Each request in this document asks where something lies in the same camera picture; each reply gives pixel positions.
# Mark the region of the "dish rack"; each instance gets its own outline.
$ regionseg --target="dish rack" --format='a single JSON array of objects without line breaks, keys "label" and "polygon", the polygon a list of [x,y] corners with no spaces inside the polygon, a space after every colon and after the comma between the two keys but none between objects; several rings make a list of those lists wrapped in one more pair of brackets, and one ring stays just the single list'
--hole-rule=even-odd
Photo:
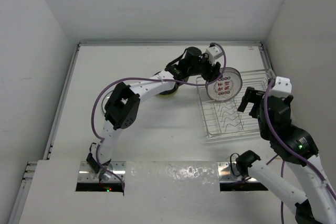
[{"label": "dish rack", "polygon": [[[216,102],[210,99],[205,86],[197,87],[197,93],[203,114],[207,142],[231,141],[259,135],[258,120],[248,115],[253,104],[249,103],[244,113],[237,109],[242,101],[247,87],[265,91],[268,79],[274,78],[271,69],[245,71],[240,73],[243,86],[238,95],[227,102]],[[204,84],[202,77],[197,77],[198,84]]]}]

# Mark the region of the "white plate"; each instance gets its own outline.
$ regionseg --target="white plate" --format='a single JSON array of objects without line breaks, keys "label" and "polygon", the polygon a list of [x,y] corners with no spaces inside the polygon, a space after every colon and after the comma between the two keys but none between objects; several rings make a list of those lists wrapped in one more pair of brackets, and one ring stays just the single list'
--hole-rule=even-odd
[{"label": "white plate", "polygon": [[240,73],[234,68],[226,68],[223,76],[206,87],[210,99],[217,102],[226,102],[239,94],[243,86]]}]

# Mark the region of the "white dish rack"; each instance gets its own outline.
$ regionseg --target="white dish rack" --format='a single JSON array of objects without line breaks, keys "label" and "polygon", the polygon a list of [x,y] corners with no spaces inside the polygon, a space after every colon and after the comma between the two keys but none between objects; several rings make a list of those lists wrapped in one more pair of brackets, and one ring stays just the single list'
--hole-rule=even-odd
[{"label": "white dish rack", "polygon": [[[253,104],[249,103],[244,113],[237,111],[247,87],[265,91],[269,78],[273,78],[271,69],[241,72],[243,86],[240,93],[227,102],[216,102],[210,99],[204,86],[197,87],[197,93],[203,114],[207,134],[207,142],[231,141],[259,135],[257,119],[249,115]],[[202,77],[197,83],[205,83]]]}]

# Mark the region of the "black cable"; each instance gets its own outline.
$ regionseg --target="black cable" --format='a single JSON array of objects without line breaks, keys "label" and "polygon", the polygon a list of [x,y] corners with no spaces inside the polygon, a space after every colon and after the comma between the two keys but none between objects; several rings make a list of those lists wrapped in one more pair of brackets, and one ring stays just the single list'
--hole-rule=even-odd
[{"label": "black cable", "polygon": [[231,173],[232,173],[232,175],[233,176],[235,176],[235,177],[238,177],[238,176],[241,176],[241,174],[239,173],[239,175],[236,175],[235,173],[234,173],[234,171],[233,171],[233,168],[232,168],[232,157],[233,157],[233,155],[237,155],[238,157],[240,156],[238,153],[232,153],[231,154],[231,156],[230,156],[230,169],[231,169]]}]

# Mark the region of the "wall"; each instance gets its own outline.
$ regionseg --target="wall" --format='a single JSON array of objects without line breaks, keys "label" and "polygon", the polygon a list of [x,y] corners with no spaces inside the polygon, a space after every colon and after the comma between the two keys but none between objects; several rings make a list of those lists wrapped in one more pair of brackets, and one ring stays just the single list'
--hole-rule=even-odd
[{"label": "wall", "polygon": [[264,40],[283,0],[46,0],[72,41]]},{"label": "wall", "polygon": [[43,156],[73,49],[44,0],[0,0],[0,223]]},{"label": "wall", "polygon": [[313,136],[336,187],[336,0],[286,0],[267,39],[276,73],[291,79],[299,126]]}]

